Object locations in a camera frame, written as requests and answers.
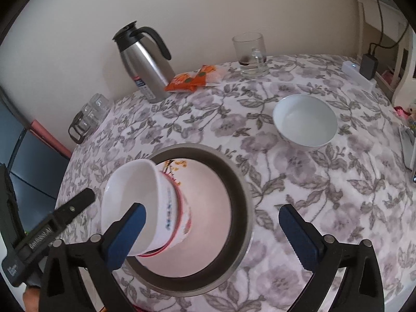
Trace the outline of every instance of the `red rim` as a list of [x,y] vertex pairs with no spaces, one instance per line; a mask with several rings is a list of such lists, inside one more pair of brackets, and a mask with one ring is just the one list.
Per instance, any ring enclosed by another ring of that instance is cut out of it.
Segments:
[[182,201],[183,201],[183,197],[182,197],[182,192],[180,191],[178,185],[175,183],[175,180],[169,176],[166,175],[163,171],[161,171],[161,173],[163,173],[165,175],[166,178],[168,178],[168,180],[173,184],[173,187],[175,188],[175,192],[176,192],[176,197],[178,198],[178,220],[176,222],[176,226],[175,229],[172,232],[171,238],[167,241],[167,243],[165,245],[163,245],[160,249],[158,249],[157,251],[153,252],[153,253],[145,253],[144,255],[137,255],[136,257],[151,257],[151,256],[155,256],[159,253],[161,253],[163,250],[166,250],[166,248],[172,243],[173,239],[176,237],[180,224],[182,222],[182,216],[183,216],[183,205],[182,205]]

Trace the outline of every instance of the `glass mug handle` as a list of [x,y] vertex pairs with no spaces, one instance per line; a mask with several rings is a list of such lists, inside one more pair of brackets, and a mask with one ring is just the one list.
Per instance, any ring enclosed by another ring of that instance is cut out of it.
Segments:
[[262,69],[266,66],[264,56],[259,49],[253,48],[251,54],[253,55],[253,57],[255,57],[257,67],[259,69]]

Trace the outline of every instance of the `orange plastic wrapper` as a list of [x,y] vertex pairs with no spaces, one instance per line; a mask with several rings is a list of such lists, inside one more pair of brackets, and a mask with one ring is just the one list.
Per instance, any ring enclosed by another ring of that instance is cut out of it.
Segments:
[[202,66],[197,73],[177,75],[165,88],[170,92],[194,92],[199,87],[214,86],[222,81],[227,69],[221,66]]

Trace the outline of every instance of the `table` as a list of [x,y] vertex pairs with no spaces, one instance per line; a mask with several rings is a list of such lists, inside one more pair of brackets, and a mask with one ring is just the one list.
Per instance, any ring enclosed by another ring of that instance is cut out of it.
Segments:
[[[285,203],[340,242],[370,239],[386,301],[393,299],[416,280],[416,205],[402,162],[402,124],[380,89],[363,90],[342,73],[346,59],[269,57],[270,74],[256,80],[242,78],[238,64],[227,63],[228,75],[216,87],[173,94],[153,105],[139,92],[116,102],[98,131],[72,155],[57,206],[85,187],[97,200],[62,238],[82,242],[102,232],[103,190],[124,163],[180,142],[205,144],[234,161],[249,183],[256,216],[251,249],[226,283],[191,298],[150,291],[123,266],[114,276],[135,305],[150,312],[287,310],[311,273],[302,269],[278,225],[278,209]],[[326,147],[305,153],[279,137],[273,108],[294,93],[323,99],[336,113],[339,130]],[[341,278],[340,272],[324,308]]]

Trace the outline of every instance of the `power strip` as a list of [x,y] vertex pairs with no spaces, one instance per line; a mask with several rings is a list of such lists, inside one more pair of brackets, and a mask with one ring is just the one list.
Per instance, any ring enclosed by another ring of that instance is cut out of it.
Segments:
[[375,79],[367,80],[362,76],[360,74],[360,65],[351,61],[345,61],[342,64],[342,71],[367,90],[373,89],[377,84]]

